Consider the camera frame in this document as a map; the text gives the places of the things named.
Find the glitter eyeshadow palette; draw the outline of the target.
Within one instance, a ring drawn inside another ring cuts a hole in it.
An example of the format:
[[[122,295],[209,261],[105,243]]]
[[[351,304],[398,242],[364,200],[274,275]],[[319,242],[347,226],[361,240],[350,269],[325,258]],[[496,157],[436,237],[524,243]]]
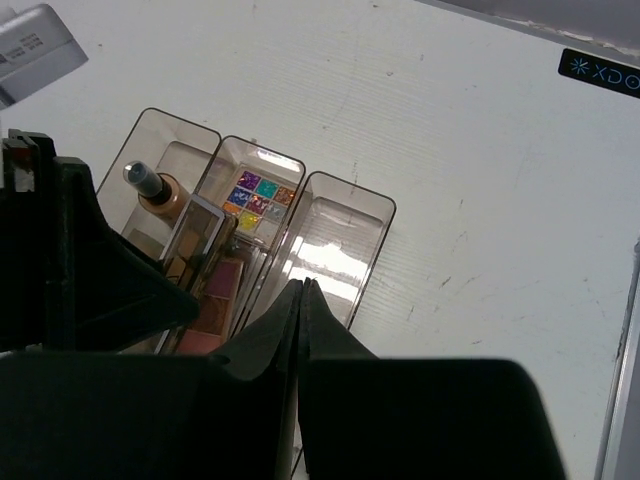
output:
[[[293,203],[295,185],[273,173],[241,165],[221,193],[222,208],[238,219],[237,232],[270,247]]]

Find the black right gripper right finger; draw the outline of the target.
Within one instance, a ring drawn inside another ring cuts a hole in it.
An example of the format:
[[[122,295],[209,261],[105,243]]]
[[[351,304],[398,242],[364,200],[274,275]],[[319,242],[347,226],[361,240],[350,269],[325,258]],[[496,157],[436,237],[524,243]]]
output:
[[[536,384],[514,361],[381,359],[306,280],[298,420],[313,479],[562,479]]]

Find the pink blush palette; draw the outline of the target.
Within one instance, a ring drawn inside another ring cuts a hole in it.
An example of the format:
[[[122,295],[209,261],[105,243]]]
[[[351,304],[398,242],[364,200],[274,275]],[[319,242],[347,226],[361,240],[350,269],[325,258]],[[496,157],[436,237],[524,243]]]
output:
[[[184,332],[177,353],[206,355],[227,340],[243,269],[239,258],[220,260],[203,290],[199,317]]]

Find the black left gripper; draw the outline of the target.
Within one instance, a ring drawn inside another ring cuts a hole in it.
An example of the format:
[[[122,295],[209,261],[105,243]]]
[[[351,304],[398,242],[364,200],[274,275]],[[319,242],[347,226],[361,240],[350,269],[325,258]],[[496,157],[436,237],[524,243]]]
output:
[[[1,153],[3,350],[119,350],[197,317],[195,298],[108,225],[83,161],[19,129]]]

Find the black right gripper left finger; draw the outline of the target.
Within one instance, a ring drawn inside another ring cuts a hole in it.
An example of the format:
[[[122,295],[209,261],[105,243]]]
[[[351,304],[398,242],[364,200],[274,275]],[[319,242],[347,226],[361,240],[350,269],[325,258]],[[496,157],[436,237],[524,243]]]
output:
[[[287,479],[303,285],[206,356],[1,362],[5,479]]]

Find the black-cased brown eyeshadow palette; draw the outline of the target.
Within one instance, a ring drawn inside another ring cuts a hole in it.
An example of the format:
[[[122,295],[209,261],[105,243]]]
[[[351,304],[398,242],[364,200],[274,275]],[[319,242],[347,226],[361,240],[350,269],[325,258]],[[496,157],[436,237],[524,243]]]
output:
[[[178,217],[161,257],[165,277],[199,298],[233,238],[238,219],[199,195]]]

